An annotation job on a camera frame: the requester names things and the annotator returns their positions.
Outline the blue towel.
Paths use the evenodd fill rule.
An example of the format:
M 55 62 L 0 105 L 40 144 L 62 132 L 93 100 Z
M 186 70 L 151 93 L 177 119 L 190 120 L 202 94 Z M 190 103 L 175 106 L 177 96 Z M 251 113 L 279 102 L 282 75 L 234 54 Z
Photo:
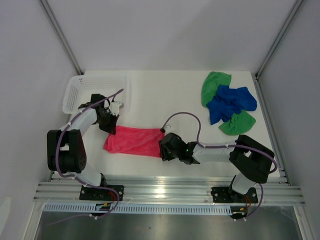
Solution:
M 243 110 L 255 111 L 258 103 L 247 87 L 220 85 L 206 107 L 209 110 L 209 122 L 214 125 L 220 120 L 228 122 L 234 114 L 240 114 Z

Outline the red towel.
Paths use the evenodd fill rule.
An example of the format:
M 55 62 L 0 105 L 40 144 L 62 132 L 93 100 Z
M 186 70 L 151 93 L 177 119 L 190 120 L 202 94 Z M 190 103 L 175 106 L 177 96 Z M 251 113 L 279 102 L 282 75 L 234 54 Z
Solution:
M 118 125 L 115 135 L 110 134 L 103 149 L 110 154 L 160 157 L 159 141 L 165 134 L 159 128 L 134 128 Z

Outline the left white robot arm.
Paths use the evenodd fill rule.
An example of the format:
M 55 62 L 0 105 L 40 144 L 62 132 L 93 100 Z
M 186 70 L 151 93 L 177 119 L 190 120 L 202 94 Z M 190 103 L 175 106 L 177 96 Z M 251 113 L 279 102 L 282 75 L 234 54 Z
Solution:
M 74 177 L 91 187 L 97 200 L 108 196 L 106 178 L 87 163 L 83 136 L 92 125 L 110 135 L 116 134 L 116 125 L 123 103 L 101 94 L 92 94 L 90 101 L 78 107 L 76 115 L 60 129 L 46 135 L 47 166 L 63 178 Z

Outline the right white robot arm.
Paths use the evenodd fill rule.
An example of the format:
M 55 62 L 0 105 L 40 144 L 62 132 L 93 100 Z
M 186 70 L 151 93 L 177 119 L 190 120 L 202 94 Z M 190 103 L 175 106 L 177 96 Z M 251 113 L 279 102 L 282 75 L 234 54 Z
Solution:
M 226 162 L 233 164 L 239 173 L 229 186 L 212 187 L 214 203 L 257 203 L 255 184 L 265 184 L 269 174 L 278 165 L 275 154 L 251 137 L 241 134 L 234 142 L 224 145 L 207 145 L 198 141 L 184 142 L 175 133 L 168 133 L 158 142 L 163 161 L 178 159 L 186 165 Z

